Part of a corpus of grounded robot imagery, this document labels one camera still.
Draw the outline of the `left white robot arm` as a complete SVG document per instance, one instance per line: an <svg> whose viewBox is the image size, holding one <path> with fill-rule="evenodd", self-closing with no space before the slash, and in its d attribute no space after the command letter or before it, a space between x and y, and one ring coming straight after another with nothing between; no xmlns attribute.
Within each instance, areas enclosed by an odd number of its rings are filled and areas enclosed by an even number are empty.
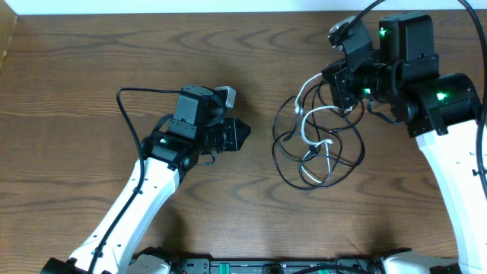
<svg viewBox="0 0 487 274"><path fill-rule="evenodd" d="M66 260L51 258L44 273L168 273L170 263L135 249L162 205L202 155L238 151L251 133L227 112L236 91L229 86L185 85L174 113L162 116L144 139L133 135L138 160L101 223Z"/></svg>

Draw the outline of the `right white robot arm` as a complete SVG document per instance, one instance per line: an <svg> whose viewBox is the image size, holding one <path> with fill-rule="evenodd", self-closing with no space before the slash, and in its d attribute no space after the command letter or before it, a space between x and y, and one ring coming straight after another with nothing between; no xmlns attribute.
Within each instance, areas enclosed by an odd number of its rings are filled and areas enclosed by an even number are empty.
<svg viewBox="0 0 487 274"><path fill-rule="evenodd" d="M333 103L347 109L369 99L391 106L434 173L457 242L455 259L402 249L382 256L377 271L484 273L486 196L476 163L486 156L476 147L481 102L465 74L440 74L430 16L405 12L381 18L378 48L355 17L333 26L328 37L345 54L322 72Z"/></svg>

